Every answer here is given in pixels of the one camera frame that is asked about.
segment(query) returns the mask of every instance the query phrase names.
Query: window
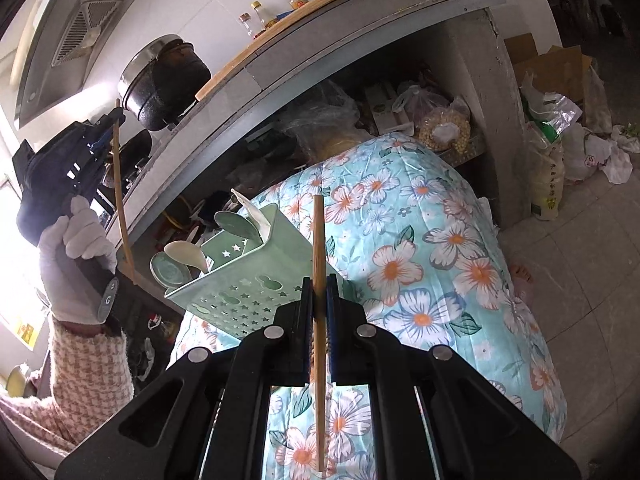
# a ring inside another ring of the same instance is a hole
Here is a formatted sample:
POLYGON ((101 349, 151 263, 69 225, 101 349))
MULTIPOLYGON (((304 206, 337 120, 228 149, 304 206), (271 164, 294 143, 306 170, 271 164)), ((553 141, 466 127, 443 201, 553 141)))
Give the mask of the window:
POLYGON ((33 349, 48 307, 38 249, 18 231, 18 209, 20 199, 7 182, 0 187, 0 322, 33 349))

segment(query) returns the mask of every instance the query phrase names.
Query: wooden cutting board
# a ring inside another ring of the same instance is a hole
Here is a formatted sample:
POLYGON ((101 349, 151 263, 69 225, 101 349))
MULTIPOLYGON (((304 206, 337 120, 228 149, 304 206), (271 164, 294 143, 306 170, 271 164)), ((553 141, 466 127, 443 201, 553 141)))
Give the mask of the wooden cutting board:
POLYGON ((269 28, 267 31, 258 36, 258 38, 253 40, 246 49, 244 49, 240 54, 229 61, 225 66, 223 66, 215 76, 209 79, 206 85, 204 85, 196 94, 196 99, 198 101, 202 101, 207 94, 217 90, 222 84, 226 83, 232 76, 237 73, 238 68, 241 68, 246 64, 251 54, 253 54, 268 41, 275 38, 283 30, 289 28, 291 25, 298 22, 305 16, 310 15, 315 10, 324 7, 325 5, 330 4, 333 1, 335 0, 311 0, 308 4, 294 10, 291 14, 284 17, 278 23, 273 25, 273 27, 269 28))

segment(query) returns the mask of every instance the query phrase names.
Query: green utensil holder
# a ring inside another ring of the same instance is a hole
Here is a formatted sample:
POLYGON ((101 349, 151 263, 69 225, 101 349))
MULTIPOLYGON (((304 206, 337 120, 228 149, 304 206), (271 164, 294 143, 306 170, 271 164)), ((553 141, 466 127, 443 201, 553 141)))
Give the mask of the green utensil holder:
MULTIPOLYGON (((202 252, 213 260, 207 274, 168 292, 165 297, 199 318, 242 338, 273 323, 276 309, 300 300, 302 279, 312 274, 312 246, 278 209, 261 211, 271 223, 263 245, 244 252, 241 237, 221 231, 205 242, 202 252)), ((338 290, 343 280, 336 274, 338 290)))

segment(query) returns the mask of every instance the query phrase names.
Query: black pot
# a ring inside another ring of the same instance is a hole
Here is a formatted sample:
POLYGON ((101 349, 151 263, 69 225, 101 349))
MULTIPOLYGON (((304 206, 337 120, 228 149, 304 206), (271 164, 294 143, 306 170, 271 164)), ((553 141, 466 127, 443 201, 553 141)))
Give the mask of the black pot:
POLYGON ((127 65, 118 83, 122 106, 152 132, 177 124, 211 72, 175 34, 149 43, 127 65))

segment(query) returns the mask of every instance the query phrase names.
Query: kitchen counter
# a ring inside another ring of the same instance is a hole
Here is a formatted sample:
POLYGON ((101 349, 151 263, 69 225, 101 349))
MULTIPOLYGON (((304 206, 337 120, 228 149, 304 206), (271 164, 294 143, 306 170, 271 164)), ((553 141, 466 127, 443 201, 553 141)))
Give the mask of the kitchen counter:
MULTIPOLYGON (((297 95, 367 54, 425 30, 437 78, 462 94, 481 127, 481 167, 501 227, 526 214, 517 178, 524 118, 511 63, 488 8, 504 0, 335 0, 260 46, 172 131, 126 196, 130 240, 238 139, 297 95)), ((120 241, 117 222, 108 230, 120 241)))

